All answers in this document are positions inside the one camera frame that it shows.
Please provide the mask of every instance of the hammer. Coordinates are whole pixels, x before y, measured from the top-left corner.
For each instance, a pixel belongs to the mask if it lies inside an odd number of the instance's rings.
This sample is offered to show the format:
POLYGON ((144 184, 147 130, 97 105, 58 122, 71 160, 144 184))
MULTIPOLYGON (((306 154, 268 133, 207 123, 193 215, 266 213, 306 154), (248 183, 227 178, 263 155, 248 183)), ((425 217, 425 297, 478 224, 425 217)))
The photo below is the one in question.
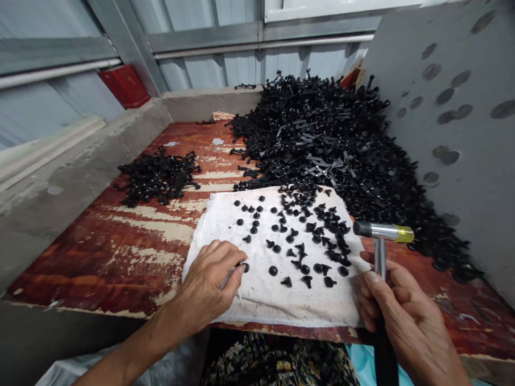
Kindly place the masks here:
MULTIPOLYGON (((386 248, 385 240, 409 243, 415 234, 409 227, 389 224, 375 224, 373 222, 355 222, 352 229, 358 236, 374 239, 374 265, 375 271, 383 280, 386 280, 386 248)), ((374 341, 374 362, 376 365, 377 386, 398 386, 399 370, 397 358, 392 343, 388 338, 384 318, 376 320, 377 331, 374 341)))

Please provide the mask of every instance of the corrugated metal wall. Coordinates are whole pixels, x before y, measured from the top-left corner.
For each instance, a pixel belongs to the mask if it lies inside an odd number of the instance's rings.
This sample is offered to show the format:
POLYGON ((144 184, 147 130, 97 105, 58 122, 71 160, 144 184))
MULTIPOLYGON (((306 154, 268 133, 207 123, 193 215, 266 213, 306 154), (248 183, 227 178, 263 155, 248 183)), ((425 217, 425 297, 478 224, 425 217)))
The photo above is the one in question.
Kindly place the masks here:
MULTIPOLYGON (((260 19, 256 0, 131 0, 147 34, 184 31, 260 19)), ((170 91, 245 84, 263 84, 281 69, 285 75, 335 78, 345 75, 363 56, 369 43, 287 47, 219 55, 192 56, 159 61, 170 91)))
MULTIPOLYGON (((79 38, 102 32, 81 0, 2 0, 0 38, 79 38)), ((124 111, 96 71, 0 91, 0 150, 55 134, 87 114, 124 111)))

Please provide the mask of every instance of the wooden table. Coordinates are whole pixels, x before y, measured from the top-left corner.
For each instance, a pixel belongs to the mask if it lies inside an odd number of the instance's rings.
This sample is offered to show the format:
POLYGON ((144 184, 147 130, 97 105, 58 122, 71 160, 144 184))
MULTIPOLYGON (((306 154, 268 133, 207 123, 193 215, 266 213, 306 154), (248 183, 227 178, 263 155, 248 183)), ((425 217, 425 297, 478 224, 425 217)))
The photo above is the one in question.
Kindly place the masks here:
MULTIPOLYGON (((238 155, 224 123, 173 123, 144 151, 168 146, 168 154, 194 150, 203 173, 170 206, 156 201, 134 209, 120 205, 125 193, 107 188, 38 259, 8 288, 3 299, 15 303, 149 318, 171 299, 181 282, 193 231, 212 192, 231 191, 243 180, 238 155), (213 143, 215 138, 224 143, 213 143)), ((126 176, 114 183, 123 185, 126 176)), ((363 239, 373 250, 370 239, 363 239)), ((515 317, 502 299, 480 280, 463 286, 449 272, 438 272, 431 258, 406 246, 387 242, 389 258, 406 266, 440 306, 458 352, 481 358, 515 359, 515 317)), ((258 323, 223 324, 228 328, 262 331, 346 343, 369 343, 366 331, 353 328, 298 328, 258 323)))

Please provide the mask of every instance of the concrete ledge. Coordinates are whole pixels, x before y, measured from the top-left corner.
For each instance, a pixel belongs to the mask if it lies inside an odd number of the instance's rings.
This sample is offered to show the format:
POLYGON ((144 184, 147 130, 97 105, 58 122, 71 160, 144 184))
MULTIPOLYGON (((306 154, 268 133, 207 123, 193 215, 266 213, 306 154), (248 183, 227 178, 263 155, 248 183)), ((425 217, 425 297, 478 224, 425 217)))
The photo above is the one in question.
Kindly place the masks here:
POLYGON ((128 110, 0 194, 0 293, 171 123, 160 100, 128 110))
POLYGON ((204 88, 165 93, 163 102, 174 122, 209 120, 213 112, 245 115, 261 101, 261 85, 252 89, 204 88))

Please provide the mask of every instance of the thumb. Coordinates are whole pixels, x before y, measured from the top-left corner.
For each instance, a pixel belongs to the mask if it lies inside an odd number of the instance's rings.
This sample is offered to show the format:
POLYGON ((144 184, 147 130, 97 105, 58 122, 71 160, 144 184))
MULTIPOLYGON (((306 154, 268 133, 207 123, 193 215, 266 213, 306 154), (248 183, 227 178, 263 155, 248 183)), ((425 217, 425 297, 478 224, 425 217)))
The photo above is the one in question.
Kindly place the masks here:
POLYGON ((224 289, 222 290, 222 300, 227 305, 227 308, 231 306, 234 297, 236 296, 236 292, 241 285, 241 277, 243 276, 243 272, 245 271, 244 265, 239 265, 236 267, 234 271, 232 271, 231 276, 229 276, 229 280, 225 284, 224 289))
POLYGON ((386 284, 382 277, 373 271, 368 271, 365 272, 364 278, 366 286, 376 299, 385 320, 395 320, 400 317, 402 314, 402 307, 399 302, 397 302, 392 289, 388 284, 386 284))

